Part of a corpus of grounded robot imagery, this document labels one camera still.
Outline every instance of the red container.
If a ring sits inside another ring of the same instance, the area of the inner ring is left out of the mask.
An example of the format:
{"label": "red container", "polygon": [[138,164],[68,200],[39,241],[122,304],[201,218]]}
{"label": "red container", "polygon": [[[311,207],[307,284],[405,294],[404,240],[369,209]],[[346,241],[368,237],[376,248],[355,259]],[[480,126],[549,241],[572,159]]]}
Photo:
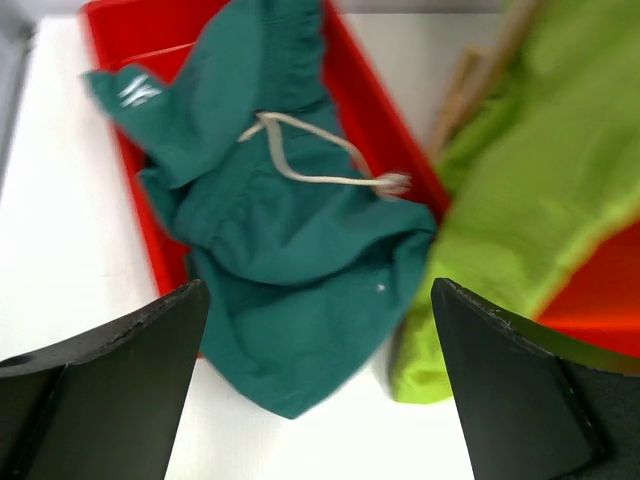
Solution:
{"label": "red container", "polygon": [[[82,16],[97,68],[118,70],[138,63],[171,82],[209,19],[228,0],[96,0]],[[349,140],[374,175],[408,173],[408,198],[427,204],[438,220],[448,198],[423,152],[398,117],[362,52],[327,3],[324,72]],[[161,294],[187,280],[186,247],[155,222],[135,175],[144,154],[117,132],[124,167]],[[603,244],[538,320],[592,344],[640,357],[640,223]]]}
{"label": "red container", "polygon": [[[227,1],[96,0],[87,4],[82,16],[93,40],[96,68],[116,71],[136,63],[171,82],[200,31]],[[347,137],[363,153],[374,175],[388,171],[411,175],[407,198],[429,205],[442,219],[448,205],[446,193],[331,3],[327,3],[324,33],[325,81],[340,107]],[[187,280],[183,262],[187,249],[169,239],[155,222],[136,181],[143,168],[143,152],[121,132],[117,139],[158,290],[165,294]]]}

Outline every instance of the white logo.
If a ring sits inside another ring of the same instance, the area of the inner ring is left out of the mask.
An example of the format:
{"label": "white logo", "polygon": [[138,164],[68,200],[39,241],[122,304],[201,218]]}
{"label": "white logo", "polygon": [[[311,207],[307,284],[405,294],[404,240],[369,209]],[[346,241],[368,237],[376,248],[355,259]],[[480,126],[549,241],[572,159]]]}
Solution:
{"label": "white logo", "polygon": [[157,88],[149,85],[143,85],[147,78],[149,78],[149,76],[146,74],[138,75],[131,81],[127,88],[118,94],[120,98],[124,99],[122,100],[123,107],[128,107],[129,105],[137,107],[138,105],[145,103],[150,98],[162,93],[162,91]]}

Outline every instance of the white drawstring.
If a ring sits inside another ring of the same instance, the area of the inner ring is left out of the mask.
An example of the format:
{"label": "white drawstring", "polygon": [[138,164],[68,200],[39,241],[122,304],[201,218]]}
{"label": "white drawstring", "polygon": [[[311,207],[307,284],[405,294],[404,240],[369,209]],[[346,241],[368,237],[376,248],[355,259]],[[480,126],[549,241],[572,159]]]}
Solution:
{"label": "white drawstring", "polygon": [[356,148],[355,145],[347,140],[340,138],[331,132],[328,132],[322,128],[311,125],[310,123],[298,120],[295,117],[287,115],[285,113],[278,112],[258,112],[256,114],[258,121],[251,128],[247,129],[238,139],[239,142],[245,142],[253,137],[263,128],[267,131],[267,138],[269,141],[269,152],[271,154],[271,161],[278,171],[285,177],[291,180],[297,180],[299,182],[307,183],[337,183],[341,185],[356,185],[364,187],[373,187],[379,195],[383,196],[395,196],[401,195],[409,190],[410,179],[407,175],[400,173],[385,173],[374,179],[360,179],[360,178],[347,178],[347,177],[323,177],[323,176],[308,176],[297,173],[291,169],[282,146],[282,130],[278,122],[287,123],[293,127],[305,130],[309,133],[317,135],[320,138],[335,143],[336,145],[344,148],[354,158],[358,164],[358,168],[363,172],[371,176],[369,167],[367,166],[362,153]]}

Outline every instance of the lime green fabric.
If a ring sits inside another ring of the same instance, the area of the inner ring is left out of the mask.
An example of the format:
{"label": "lime green fabric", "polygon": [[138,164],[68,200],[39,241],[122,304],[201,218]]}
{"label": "lime green fabric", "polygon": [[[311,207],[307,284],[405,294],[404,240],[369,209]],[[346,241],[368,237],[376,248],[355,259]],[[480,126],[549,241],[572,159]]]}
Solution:
{"label": "lime green fabric", "polygon": [[[149,197],[171,235],[193,247],[192,269],[211,290],[204,356],[288,418],[330,395],[394,330],[435,233],[422,205],[286,179],[264,130],[237,141],[258,110],[342,136],[321,82],[322,13],[321,0],[234,0],[174,84],[139,66],[88,75],[104,110],[150,156],[141,174]],[[340,147],[282,130],[294,170],[359,178]]]}
{"label": "lime green fabric", "polygon": [[448,148],[441,178],[455,204],[408,315],[393,375],[401,402],[450,395],[435,278],[536,318],[597,245],[637,220],[640,2],[551,1]]}

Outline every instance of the white surface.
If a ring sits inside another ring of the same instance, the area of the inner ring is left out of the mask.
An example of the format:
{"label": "white surface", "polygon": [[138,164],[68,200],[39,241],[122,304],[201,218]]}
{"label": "white surface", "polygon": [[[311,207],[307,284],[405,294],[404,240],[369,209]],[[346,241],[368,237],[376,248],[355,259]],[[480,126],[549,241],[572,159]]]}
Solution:
{"label": "white surface", "polygon": [[[421,132],[442,87],[434,83],[461,42],[453,24],[434,29],[428,16],[351,20]],[[460,21],[467,35],[475,21]],[[89,68],[83,43],[73,18],[40,25],[0,199],[0,358],[156,297],[115,144],[78,78]],[[394,403],[385,392],[386,358],[382,348],[332,398],[293,422],[243,399],[199,361],[167,478],[471,480],[453,402]]]}

